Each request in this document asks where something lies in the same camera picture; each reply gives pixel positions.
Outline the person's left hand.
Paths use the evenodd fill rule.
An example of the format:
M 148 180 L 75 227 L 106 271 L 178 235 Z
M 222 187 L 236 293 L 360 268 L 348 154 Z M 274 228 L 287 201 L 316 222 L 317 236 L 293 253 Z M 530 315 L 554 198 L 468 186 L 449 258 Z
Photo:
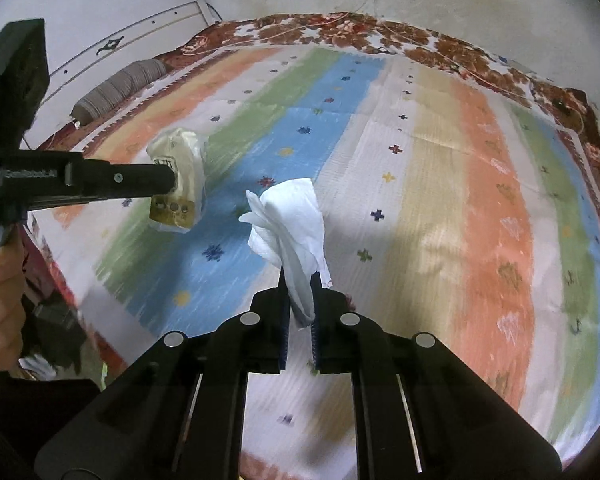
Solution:
M 14 368 L 23 349 L 26 322 L 21 299 L 26 288 L 22 265 L 24 250 L 17 228 L 0 247 L 0 373 Z

